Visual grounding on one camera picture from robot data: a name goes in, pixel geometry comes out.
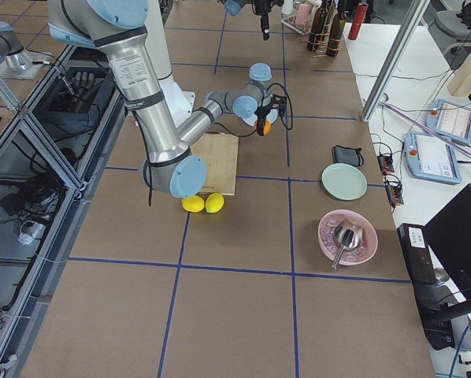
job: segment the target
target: lemon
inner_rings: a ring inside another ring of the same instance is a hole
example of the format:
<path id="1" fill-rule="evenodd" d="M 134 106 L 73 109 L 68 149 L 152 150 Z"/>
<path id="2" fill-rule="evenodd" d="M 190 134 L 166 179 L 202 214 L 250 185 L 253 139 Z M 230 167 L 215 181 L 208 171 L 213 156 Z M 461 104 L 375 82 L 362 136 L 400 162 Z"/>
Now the lemon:
<path id="1" fill-rule="evenodd" d="M 191 213 L 198 213 L 204 209 L 204 199 L 198 195 L 193 195 L 188 198 L 183 198 L 181 200 L 181 205 L 186 211 Z"/>
<path id="2" fill-rule="evenodd" d="M 225 200 L 220 193 L 212 193 L 206 200 L 206 212 L 217 213 L 221 210 Z"/>

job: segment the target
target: computer monitor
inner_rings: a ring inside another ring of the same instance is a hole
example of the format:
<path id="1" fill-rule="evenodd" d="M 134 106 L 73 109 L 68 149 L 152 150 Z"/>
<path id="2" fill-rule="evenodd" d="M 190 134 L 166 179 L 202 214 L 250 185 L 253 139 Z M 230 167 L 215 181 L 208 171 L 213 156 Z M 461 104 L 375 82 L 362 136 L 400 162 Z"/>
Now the computer monitor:
<path id="1" fill-rule="evenodd" d="M 423 324 L 449 321 L 471 313 L 471 183 L 451 199 L 423 228 L 434 254 L 466 301 L 421 316 Z"/>

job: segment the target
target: metal scoop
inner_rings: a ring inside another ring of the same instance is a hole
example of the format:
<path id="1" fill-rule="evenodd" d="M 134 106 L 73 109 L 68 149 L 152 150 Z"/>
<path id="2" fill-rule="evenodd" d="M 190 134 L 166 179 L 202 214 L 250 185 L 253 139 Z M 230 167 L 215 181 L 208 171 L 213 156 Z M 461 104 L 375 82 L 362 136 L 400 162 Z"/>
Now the metal scoop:
<path id="1" fill-rule="evenodd" d="M 337 269 L 337 265 L 345 250 L 355 250 L 363 241 L 363 227 L 351 223 L 348 219 L 340 222 L 333 231 L 333 239 L 340 247 L 330 267 Z"/>

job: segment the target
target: metal pole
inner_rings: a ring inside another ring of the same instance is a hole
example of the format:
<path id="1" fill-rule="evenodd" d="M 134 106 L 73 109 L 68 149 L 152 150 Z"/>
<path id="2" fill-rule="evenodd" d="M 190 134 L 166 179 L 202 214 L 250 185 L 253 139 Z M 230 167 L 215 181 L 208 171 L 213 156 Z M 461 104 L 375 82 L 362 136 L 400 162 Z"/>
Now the metal pole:
<path id="1" fill-rule="evenodd" d="M 369 97 L 367 98 L 367 102 L 362 111 L 363 122 L 367 122 L 372 116 L 384 89 L 386 89 L 386 86 L 388 85 L 391 75 L 393 75 L 400 58 L 414 33 L 414 29 L 419 24 L 419 21 L 421 20 L 423 13 L 425 13 L 426 7 L 429 3 L 430 0 L 413 0 L 410 5 L 409 11 L 407 12 L 402 26 L 395 37 L 395 41 L 391 46 L 388 56 L 380 69 Z"/>
<path id="2" fill-rule="evenodd" d="M 5 102 L 8 109 L 19 111 L 21 103 L 15 94 L 8 88 L 4 80 L 0 77 L 0 97 Z"/>

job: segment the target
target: table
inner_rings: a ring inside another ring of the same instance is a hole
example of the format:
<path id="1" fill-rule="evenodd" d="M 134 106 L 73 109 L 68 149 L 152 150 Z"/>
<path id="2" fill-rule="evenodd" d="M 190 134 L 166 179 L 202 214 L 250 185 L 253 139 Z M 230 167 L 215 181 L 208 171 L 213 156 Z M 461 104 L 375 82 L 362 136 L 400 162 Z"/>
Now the table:
<path id="1" fill-rule="evenodd" d="M 367 98 L 375 82 L 375 78 L 362 75 L 372 76 L 378 74 L 398 29 L 398 25 L 365 24 L 355 41 L 347 40 L 351 64 L 354 72 L 359 75 L 356 81 L 361 98 Z M 347 37 L 349 30 L 350 24 L 345 30 L 345 37 Z M 428 80 L 409 80 L 395 77 L 390 81 L 385 91 L 389 96 L 389 102 L 402 109 L 429 109 L 430 96 L 440 87 L 441 79 L 444 79 L 447 83 L 452 77 L 450 72 L 446 72 L 448 69 L 449 65 L 426 27 L 417 27 L 394 75 L 414 78 L 436 75 L 439 75 L 439 77 Z M 447 85 L 442 87 L 436 97 L 461 105 L 469 103 L 467 98 L 451 96 L 447 91 Z M 401 150 L 401 143 L 383 131 L 384 123 L 381 112 L 381 108 L 378 108 L 369 121 L 370 131 L 376 133 L 376 135 L 372 135 L 373 141 L 380 141 L 380 136 L 382 141 L 387 143 L 393 151 L 399 151 Z M 411 114 L 424 123 L 425 113 L 412 112 Z M 401 140 L 405 138 L 406 133 L 410 130 L 409 122 L 404 121 L 389 110 L 384 110 L 384 120 L 385 130 Z M 457 153 L 457 157 L 458 160 L 464 160 L 461 154 Z M 410 175 L 405 162 L 400 164 L 400 154 L 394 155 L 394 159 L 397 175 L 402 180 L 403 200 L 405 202 L 404 206 L 397 207 L 393 213 L 396 227 L 402 223 L 426 224 L 466 184 L 471 183 L 471 165 L 460 166 L 462 182 L 459 185 L 447 185 L 417 180 Z M 440 266 L 435 255 L 432 255 L 432 262 L 434 266 Z M 451 291 L 458 290 L 454 283 L 448 284 Z M 457 298 L 459 301 L 464 300 L 462 295 L 458 295 Z M 430 352 L 436 371 L 449 372 L 454 351 L 450 348 L 436 352 L 430 348 Z M 464 359 L 471 359 L 471 353 L 464 353 Z M 468 370 L 471 370 L 471 365 L 457 364 L 455 372 L 461 375 L 461 373 L 464 374 Z"/>
<path id="2" fill-rule="evenodd" d="M 235 195 L 217 214 L 185 213 L 158 192 L 146 207 L 127 119 L 20 376 L 434 376 L 347 50 L 311 57 L 279 12 L 263 42 L 250 7 L 229 17 L 206 3 L 175 3 L 166 35 L 197 99 L 266 61 L 295 127 L 241 139 Z M 365 155 L 369 189 L 353 202 L 319 182 L 335 144 Z M 340 207 L 367 217 L 380 247 L 333 272 L 317 225 Z"/>

